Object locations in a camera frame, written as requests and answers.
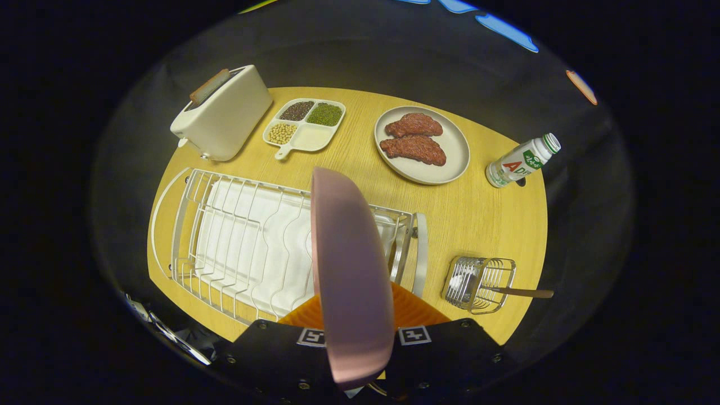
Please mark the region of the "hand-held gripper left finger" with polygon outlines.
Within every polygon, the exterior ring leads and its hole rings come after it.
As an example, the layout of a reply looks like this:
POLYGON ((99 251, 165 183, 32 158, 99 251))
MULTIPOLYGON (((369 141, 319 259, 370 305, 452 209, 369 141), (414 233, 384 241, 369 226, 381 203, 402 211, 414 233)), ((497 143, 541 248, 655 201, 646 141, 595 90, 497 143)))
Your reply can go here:
POLYGON ((217 374, 265 404, 340 404, 320 326, 257 318, 219 351, 217 374))

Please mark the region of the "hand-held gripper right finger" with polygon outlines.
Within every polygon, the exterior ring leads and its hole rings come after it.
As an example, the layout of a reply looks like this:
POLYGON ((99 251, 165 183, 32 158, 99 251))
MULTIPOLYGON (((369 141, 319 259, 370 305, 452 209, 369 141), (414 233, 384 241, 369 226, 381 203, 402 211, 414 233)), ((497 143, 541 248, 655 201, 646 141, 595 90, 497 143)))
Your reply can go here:
POLYGON ((450 320, 391 283, 393 353, 385 369, 391 402, 473 402, 507 377, 507 352, 471 318, 450 320))

